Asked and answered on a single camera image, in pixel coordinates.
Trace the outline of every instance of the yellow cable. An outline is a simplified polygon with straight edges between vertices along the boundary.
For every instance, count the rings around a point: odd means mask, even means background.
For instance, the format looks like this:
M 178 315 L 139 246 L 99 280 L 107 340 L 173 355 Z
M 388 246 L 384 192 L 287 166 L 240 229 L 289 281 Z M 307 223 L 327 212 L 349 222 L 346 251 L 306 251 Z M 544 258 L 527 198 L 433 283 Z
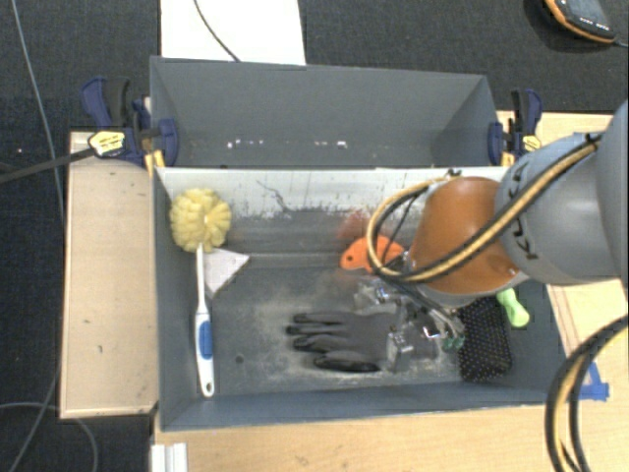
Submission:
M 384 201 L 374 212 L 370 222 L 367 226 L 367 248 L 368 255 L 373 265 L 378 269 L 378 271 L 384 275 L 396 277 L 398 279 L 402 279 L 405 282 L 421 282 L 430 278 L 436 278 L 439 276 L 445 275 L 448 271 L 450 271 L 453 267 L 457 266 L 461 262 L 465 261 L 467 258 L 472 256 L 476 251 L 478 251 L 488 240 L 490 240 L 497 232 L 506 227 L 510 222 L 512 222 L 518 215 L 522 213 L 522 211 L 533 201 L 536 195 L 543 188 L 547 187 L 550 182 L 552 182 L 556 177 L 561 175 L 568 168 L 572 167 L 577 162 L 586 158 L 588 155 L 596 151 L 598 148 L 598 143 L 595 141 L 590 142 L 590 145 L 587 145 L 569 155 L 565 158 L 561 159 L 557 163 L 550 166 L 546 171 L 540 175 L 540 177 L 535 179 L 534 185 L 526 191 L 526 193 L 518 199 L 518 201 L 509 205 L 507 211 L 497 219 L 485 232 L 482 236 L 479 237 L 474 243 L 469 245 L 468 247 L 461 250 L 459 253 L 453 255 L 452 257 L 446 259 L 441 264 L 431 268 L 424 270 L 418 274 L 413 274 L 411 276 L 406 276 L 403 272 L 392 270 L 388 267 L 384 266 L 383 261 L 378 258 L 377 252 L 375 251 L 375 247 L 373 246 L 373 230 L 375 223 L 379 219 L 382 212 L 393 202 L 398 199 L 406 196 L 408 194 L 419 192 L 422 189 L 426 189 L 430 184 L 434 182 L 441 182 L 448 180 L 448 178 L 436 179 L 431 181 L 422 182 L 421 184 L 409 187 L 396 193 L 391 196 L 387 200 Z
M 397 271 L 392 271 L 391 269 L 388 269 L 387 267 L 384 267 L 383 262 L 378 258 L 377 256 L 377 252 L 375 251 L 375 247 L 373 246 L 373 230 L 374 230 L 374 226 L 376 221 L 379 219 L 380 215 L 382 214 L 382 212 L 391 204 L 394 203 L 395 201 L 399 200 L 400 198 L 413 194 L 413 193 L 418 193 L 421 191 L 424 191 L 425 189 L 427 189 L 428 187 L 430 187 L 432 184 L 436 184 L 439 182 L 446 182 L 448 180 L 450 180 L 451 177 L 439 177 L 439 178 L 434 178 L 432 180 L 426 180 L 424 182 L 421 182 L 419 184 L 413 185 L 411 187 L 407 187 L 406 189 L 403 189 L 397 193 L 395 193 L 393 196 L 387 198 L 386 200 L 384 200 L 384 202 L 375 209 L 375 212 L 372 215 L 372 218 L 370 218 L 369 223 L 367 224 L 367 231 L 366 231 L 366 237 L 367 237 L 367 252 L 368 252 L 368 256 L 369 258 L 372 260 L 373 264 L 375 265 L 375 267 L 377 267 L 380 272 L 384 273 L 384 274 L 389 274 L 392 276 L 397 276 L 397 275 L 401 275 L 401 272 L 397 272 Z

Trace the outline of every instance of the black carpet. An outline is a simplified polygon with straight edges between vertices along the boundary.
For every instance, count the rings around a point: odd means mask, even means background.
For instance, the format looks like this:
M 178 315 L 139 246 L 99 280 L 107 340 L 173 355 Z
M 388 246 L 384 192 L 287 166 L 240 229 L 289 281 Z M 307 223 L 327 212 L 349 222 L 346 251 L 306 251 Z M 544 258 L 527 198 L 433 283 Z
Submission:
M 602 0 L 626 38 L 627 0 Z M 57 152 L 89 122 L 78 98 L 94 75 L 125 75 L 148 91 L 159 44 L 159 0 L 18 0 Z M 311 64 L 481 73 L 496 106 L 533 88 L 551 111 L 610 113 L 627 97 L 627 50 L 558 32 L 533 0 L 300 0 Z M 9 0 L 0 0 L 0 162 L 45 160 L 48 150 Z M 59 353 L 63 235 L 52 173 L 0 186 L 0 404 L 41 401 Z M 0 470 L 36 414 L 0 410 Z M 147 466 L 146 417 L 89 422 L 101 469 Z M 86 438 L 47 415 L 21 470 L 88 470 Z

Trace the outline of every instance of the blue handle grip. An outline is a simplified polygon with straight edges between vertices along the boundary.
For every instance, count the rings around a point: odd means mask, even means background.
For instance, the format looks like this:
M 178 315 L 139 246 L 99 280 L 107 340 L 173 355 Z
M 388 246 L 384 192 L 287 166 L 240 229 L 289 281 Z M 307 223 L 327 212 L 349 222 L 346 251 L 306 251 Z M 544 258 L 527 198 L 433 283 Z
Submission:
M 212 328 L 209 322 L 203 322 L 199 327 L 199 351 L 203 359 L 212 358 Z

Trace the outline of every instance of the gray box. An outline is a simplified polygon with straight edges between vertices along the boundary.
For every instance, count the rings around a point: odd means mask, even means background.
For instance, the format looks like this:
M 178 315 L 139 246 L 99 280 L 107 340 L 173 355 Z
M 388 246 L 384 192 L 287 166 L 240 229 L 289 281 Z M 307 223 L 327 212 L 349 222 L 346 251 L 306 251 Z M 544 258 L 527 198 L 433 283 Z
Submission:
M 178 166 L 484 166 L 486 77 L 151 58 Z
M 173 66 L 178 76 L 170 71 Z M 545 291 L 534 282 L 519 289 L 533 319 L 526 329 L 509 332 L 514 368 L 494 383 L 462 382 L 454 358 L 446 354 L 439 354 L 435 361 L 415 362 L 409 372 L 401 374 L 329 373 L 316 369 L 310 355 L 294 351 L 291 338 L 284 332 L 296 313 L 353 308 L 354 293 L 363 276 L 338 267 L 340 255 L 352 241 L 339 233 L 353 212 L 372 211 L 394 191 L 442 175 L 445 169 L 429 168 L 435 162 L 466 166 L 468 175 L 500 178 L 500 168 L 469 168 L 486 164 L 486 128 L 495 119 L 485 79 L 161 59 L 153 59 L 151 72 L 154 115 L 176 117 L 182 139 L 191 139 L 184 145 L 182 162 L 203 166 L 159 170 L 154 181 L 162 430 L 369 418 L 544 402 L 545 391 L 565 356 Z M 309 82 L 303 81 L 305 73 L 311 76 Z M 335 81 L 337 75 L 345 82 Z M 247 77 L 251 78 L 250 90 L 270 89 L 265 97 L 241 91 Z M 185 79 L 213 82 L 193 83 L 197 87 L 186 91 Z M 360 92 L 344 87 L 345 95 L 335 97 L 336 90 L 346 84 L 353 89 L 361 87 Z M 267 118 L 265 114 L 274 112 L 280 116 L 278 100 L 289 101 L 285 89 L 293 89 L 295 96 L 301 94 L 299 103 L 293 100 L 290 110 L 282 112 L 286 117 L 283 126 L 281 119 Z M 464 89 L 467 96 L 461 97 Z M 449 90 L 452 94 L 456 91 L 457 96 L 448 99 Z M 223 99 L 227 93 L 236 96 L 233 103 Z M 432 100 L 433 94 L 439 97 L 440 106 L 426 101 L 430 105 L 430 110 L 426 110 L 424 100 Z M 393 95 L 395 103 L 400 99 L 414 101 L 395 110 L 382 102 Z M 205 111 L 203 121 L 197 113 L 201 101 L 218 98 L 223 99 L 220 110 Z M 239 122 L 240 129 L 230 129 L 230 124 L 238 122 L 238 113 L 230 107 L 237 112 L 243 110 L 245 98 L 251 105 L 249 115 L 244 116 L 247 123 Z M 344 99 L 348 100 L 347 105 L 343 105 Z M 377 117 L 360 106 L 361 102 L 374 99 L 378 100 L 375 105 L 384 106 L 390 117 L 377 130 L 371 127 Z M 417 105 L 415 110 L 410 109 L 411 105 Z M 323 138 L 322 130 L 317 130 L 318 141 L 311 139 L 313 133 L 308 132 L 307 126 L 316 117 L 313 107 L 320 109 L 321 119 L 327 121 L 327 136 Z M 359 112 L 369 120 L 358 117 Z M 484 112 L 486 117 L 481 120 L 479 113 Z M 333 135 L 332 113 L 337 116 L 336 123 L 347 125 L 337 135 Z M 475 129 L 463 131 L 459 116 Z M 351 121 L 356 123 L 356 131 L 347 129 Z M 296 133 L 299 125 L 303 127 Z M 264 143 L 235 147 L 236 134 L 240 135 L 240 145 L 249 141 L 244 133 L 246 128 L 264 135 Z M 387 133 L 391 148 L 351 153 L 354 147 L 376 141 L 376 135 L 382 132 Z M 341 133 L 346 147 L 326 148 L 321 144 L 340 141 Z M 466 142 L 456 146 L 442 146 L 439 142 L 441 138 L 454 138 L 455 134 L 458 140 Z M 224 145 L 225 139 L 231 141 L 231 147 Z M 286 140 L 291 144 L 281 155 L 264 148 L 275 148 Z M 399 146 L 407 151 L 400 152 Z M 408 148 L 414 149 L 413 155 L 408 155 Z M 459 148 L 469 152 L 459 154 Z M 441 152 L 444 161 L 436 157 Z M 376 168 L 376 161 L 396 168 Z M 220 166 L 247 169 L 216 169 Z M 201 396 L 197 381 L 193 340 L 195 257 L 173 243 L 168 221 L 171 199 L 194 187 L 213 189 L 230 204 L 234 218 L 225 248 L 252 256 L 249 264 L 211 302 L 216 366 L 216 394 L 211 399 Z M 409 227 L 401 232 L 403 243 L 410 241 L 418 214 L 411 213 Z

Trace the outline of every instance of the white cable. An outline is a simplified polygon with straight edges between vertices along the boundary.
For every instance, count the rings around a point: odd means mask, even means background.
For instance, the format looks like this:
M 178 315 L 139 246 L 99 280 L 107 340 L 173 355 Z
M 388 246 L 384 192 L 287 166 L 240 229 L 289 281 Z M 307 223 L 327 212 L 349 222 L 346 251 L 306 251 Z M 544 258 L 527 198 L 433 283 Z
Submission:
M 55 152 L 54 144 L 52 142 L 52 135 L 50 133 L 50 126 L 48 124 L 48 118 L 46 117 L 46 113 L 43 108 L 43 103 L 41 101 L 41 93 L 39 92 L 39 87 L 37 86 L 37 80 L 35 79 L 34 71 L 32 69 L 32 64 L 30 62 L 29 50 L 27 49 L 27 43 L 24 37 L 24 32 L 22 30 L 22 23 L 20 21 L 20 14 L 18 12 L 18 5 L 16 3 L 16 0 L 11 0 L 11 6 L 13 7 L 13 15 L 15 18 L 16 26 L 18 28 L 18 35 L 20 36 L 20 44 L 22 45 L 22 52 L 24 54 L 24 59 L 27 63 L 27 68 L 29 69 L 30 83 L 32 85 L 32 90 L 34 91 L 35 99 L 37 101 L 37 108 L 39 110 L 39 115 L 41 116 L 41 122 L 43 123 L 46 140 L 48 141 L 48 150 L 50 152 L 50 157 L 54 160 L 57 158 L 57 154 Z M 66 226 L 66 216 L 64 212 L 65 202 L 63 199 L 63 188 L 61 185 L 61 176 L 59 174 L 58 168 L 55 168 L 54 175 L 55 175 L 55 185 L 57 189 L 57 198 L 59 200 L 59 215 L 61 218 L 62 229 L 65 236 L 65 226 Z M 48 388 L 48 392 L 46 393 L 46 398 L 44 399 L 43 402 L 9 402 L 5 404 L 0 404 L 0 409 L 10 409 L 10 408 L 16 408 L 16 407 L 39 408 L 37 417 L 35 418 L 35 421 L 30 428 L 29 435 L 24 440 L 22 444 L 22 448 L 20 449 L 20 452 L 18 453 L 18 456 L 13 461 L 10 472 L 15 472 L 15 470 L 20 466 L 20 463 L 22 462 L 22 459 L 24 458 L 24 455 L 30 446 L 32 439 L 35 433 L 37 432 L 39 425 L 41 424 L 41 420 L 43 419 L 43 415 L 45 414 L 45 412 L 58 410 L 58 408 L 54 405 L 51 405 L 50 402 L 52 401 L 52 397 L 55 392 L 55 386 L 59 379 L 60 371 L 61 371 L 61 365 L 59 365 L 59 367 L 57 368 L 55 372 L 55 377 L 52 380 L 50 387 Z M 96 440 L 94 438 L 94 435 L 84 422 L 82 422 L 81 420 L 75 420 L 75 421 L 79 424 L 79 426 L 85 432 L 85 434 L 87 435 L 87 438 L 89 439 L 89 444 L 91 445 L 91 450 L 93 453 L 91 471 L 96 472 L 96 470 L 98 469 L 98 447 L 96 445 Z
M 16 0 L 11 0 L 11 6 L 13 7 L 13 16 L 16 21 L 16 26 L 18 27 L 18 35 L 20 36 L 20 44 L 22 45 L 22 52 L 24 54 L 24 59 L 27 62 L 27 68 L 29 69 L 30 83 L 32 84 L 32 90 L 35 94 L 35 99 L 37 100 L 37 108 L 39 109 L 39 115 L 41 116 L 41 122 L 43 123 L 43 130 L 46 134 L 46 140 L 48 141 L 48 149 L 50 151 L 50 157 L 52 159 L 57 158 L 57 154 L 55 152 L 54 145 L 52 143 L 52 135 L 50 133 L 50 126 L 48 125 L 48 118 L 46 117 L 46 113 L 43 109 L 43 103 L 41 101 L 41 94 L 39 92 L 39 87 L 37 86 L 37 80 L 35 79 L 35 74 L 32 70 L 32 64 L 29 58 L 29 50 L 27 49 L 27 43 L 24 38 L 24 32 L 22 30 L 22 23 L 20 21 L 20 13 L 18 12 L 18 5 Z M 55 168 L 55 185 L 57 188 L 57 198 L 59 200 L 59 215 L 61 216 L 61 223 L 64 226 L 66 225 L 66 215 L 64 213 L 64 201 L 63 201 L 63 188 L 61 186 L 61 176 L 59 174 L 59 170 Z

